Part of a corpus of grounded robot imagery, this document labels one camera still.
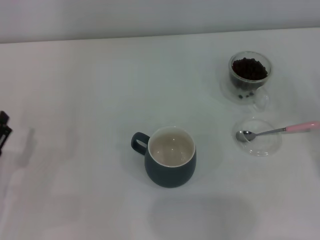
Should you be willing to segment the dark teal ceramic mug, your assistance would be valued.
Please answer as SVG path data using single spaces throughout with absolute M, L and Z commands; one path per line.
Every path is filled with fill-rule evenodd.
M 144 156 L 147 175 L 161 187 L 180 187 L 188 182 L 195 172 L 195 141 L 179 127 L 163 127 L 151 136 L 136 132 L 131 139 L 131 147 Z

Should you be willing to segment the pink handled steel spoon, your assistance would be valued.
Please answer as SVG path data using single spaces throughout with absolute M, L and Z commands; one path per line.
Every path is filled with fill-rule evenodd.
M 290 125 L 283 128 L 268 130 L 260 133 L 253 133 L 247 130 L 240 130 L 235 133 L 235 138 L 239 142 L 244 143 L 244 142 L 250 142 L 258 136 L 272 135 L 272 134 L 277 134 L 282 132 L 294 133 L 294 132 L 308 131 L 308 130 L 314 130 L 314 129 L 320 129 L 320 121 L 305 122 L 301 124 Z

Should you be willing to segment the clear glass saucer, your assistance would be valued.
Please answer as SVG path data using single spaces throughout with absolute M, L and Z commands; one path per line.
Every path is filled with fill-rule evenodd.
M 273 130 L 275 128 L 269 122 L 258 118 L 249 118 L 241 120 L 233 126 L 232 137 L 236 145 L 247 154 L 267 157 L 274 154 L 281 147 L 281 134 L 279 132 L 270 133 L 247 140 L 245 132 L 259 134 Z

